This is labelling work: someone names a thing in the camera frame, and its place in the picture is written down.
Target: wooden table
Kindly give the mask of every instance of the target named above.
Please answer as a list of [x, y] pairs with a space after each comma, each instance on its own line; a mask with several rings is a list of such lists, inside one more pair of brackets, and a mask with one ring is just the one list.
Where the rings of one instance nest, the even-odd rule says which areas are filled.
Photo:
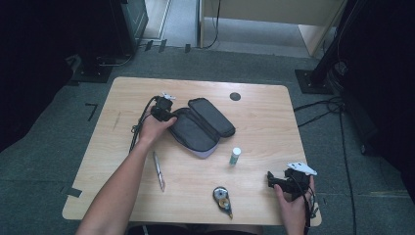
[[[226, 0], [220, 3], [223, 19], [298, 24], [310, 56], [337, 25], [346, 0]], [[204, 47], [205, 17], [216, 18], [219, 0], [199, 0], [198, 43]]]
[[[283, 178], [288, 162], [305, 162], [288, 90], [280, 85], [119, 77], [114, 81], [73, 183], [82, 191], [68, 197], [66, 219], [82, 219], [95, 195], [128, 154], [132, 133], [148, 101], [162, 92], [176, 96], [173, 110], [190, 99], [209, 99], [235, 125], [202, 160], [178, 144], [168, 131], [154, 146], [166, 183], [162, 192], [152, 154], [144, 168], [131, 221], [280, 225], [274, 190], [266, 172]], [[229, 95], [238, 92], [241, 100]], [[242, 154], [229, 165], [234, 147]], [[228, 189], [234, 217], [213, 200], [217, 186]], [[312, 225], [321, 222], [320, 213]]]

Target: white pen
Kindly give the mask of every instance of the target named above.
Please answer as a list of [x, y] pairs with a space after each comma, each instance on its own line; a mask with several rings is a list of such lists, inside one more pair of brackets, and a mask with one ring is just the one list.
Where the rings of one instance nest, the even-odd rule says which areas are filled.
[[164, 192], [165, 182], [164, 182], [164, 179], [162, 178], [162, 173], [161, 173], [161, 170], [160, 170], [159, 158], [156, 155], [156, 151], [153, 152], [153, 158], [155, 159], [156, 171], [157, 171], [157, 175], [159, 176], [160, 187], [161, 187], [162, 191]]

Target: gray carpet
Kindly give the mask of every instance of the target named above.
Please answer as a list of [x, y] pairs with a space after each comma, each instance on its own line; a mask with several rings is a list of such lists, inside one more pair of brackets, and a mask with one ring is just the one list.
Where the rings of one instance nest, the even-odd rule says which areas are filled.
[[[113, 69], [107, 84], [63, 87], [24, 139], [0, 154], [0, 234], [73, 234], [78, 221], [62, 218], [70, 187], [82, 161], [111, 84], [117, 76], [157, 77], [280, 84], [293, 106], [331, 98], [301, 94], [294, 69], [313, 70], [318, 61], [288, 57], [155, 47]], [[93, 107], [97, 112], [90, 121]], [[317, 106], [296, 113], [303, 123], [327, 111]], [[357, 234], [413, 234], [415, 207], [399, 173], [378, 157], [360, 155], [360, 142], [342, 115], [346, 155], [354, 195]], [[339, 115], [330, 114], [300, 128], [309, 164], [318, 171], [316, 189], [323, 218], [309, 234], [352, 234], [352, 206], [346, 178]], [[265, 226], [265, 234], [285, 234]]]

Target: person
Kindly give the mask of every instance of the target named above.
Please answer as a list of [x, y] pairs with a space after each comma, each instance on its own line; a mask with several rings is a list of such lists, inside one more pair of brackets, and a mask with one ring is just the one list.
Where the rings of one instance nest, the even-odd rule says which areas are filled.
[[[175, 122], [176, 117], [171, 118], [169, 121], [158, 121], [153, 116], [147, 115], [139, 134], [139, 140], [94, 198], [79, 224], [76, 231], [77, 235], [114, 235], [125, 233], [137, 198], [147, 154], [164, 131]], [[310, 188], [314, 190], [312, 177]], [[289, 235], [303, 234], [305, 226], [303, 198], [299, 197], [293, 202], [288, 202], [284, 198], [284, 193], [280, 186], [275, 185], [274, 190], [281, 207], [280, 212], [287, 233]], [[252, 229], [247, 229], [246, 231], [250, 233], [245, 232], [241, 234], [260, 233], [260, 231], [254, 232]]]

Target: pencil case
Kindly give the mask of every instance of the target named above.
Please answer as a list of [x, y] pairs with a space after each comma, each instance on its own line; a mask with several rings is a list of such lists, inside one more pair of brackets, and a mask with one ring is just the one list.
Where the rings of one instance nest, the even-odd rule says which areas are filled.
[[220, 138], [235, 134], [235, 127], [205, 98], [190, 100], [188, 106], [173, 112], [177, 121], [169, 131], [177, 142], [205, 159], [217, 148]]

